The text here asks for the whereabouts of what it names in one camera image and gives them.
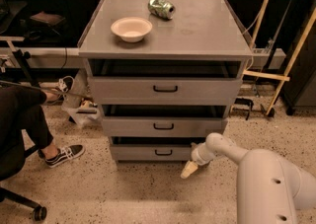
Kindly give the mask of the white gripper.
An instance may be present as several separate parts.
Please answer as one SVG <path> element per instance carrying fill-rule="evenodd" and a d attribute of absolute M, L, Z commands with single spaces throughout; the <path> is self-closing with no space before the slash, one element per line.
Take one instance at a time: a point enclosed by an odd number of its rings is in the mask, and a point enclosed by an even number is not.
<path fill-rule="evenodd" d="M 192 161 L 188 161 L 181 172 L 182 179 L 187 179 L 198 169 L 198 166 L 206 165 L 214 160 L 215 154 L 211 147 L 203 142 L 193 147 L 191 157 Z"/>

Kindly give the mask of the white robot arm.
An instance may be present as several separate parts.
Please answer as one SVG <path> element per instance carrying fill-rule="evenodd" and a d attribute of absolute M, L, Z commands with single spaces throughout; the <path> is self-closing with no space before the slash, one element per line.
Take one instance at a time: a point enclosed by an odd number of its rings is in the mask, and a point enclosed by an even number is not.
<path fill-rule="evenodd" d="M 296 212 L 316 206 L 313 175 L 273 151 L 248 150 L 219 133 L 193 146 L 181 177 L 219 157 L 238 166 L 237 224 L 298 224 Z"/>

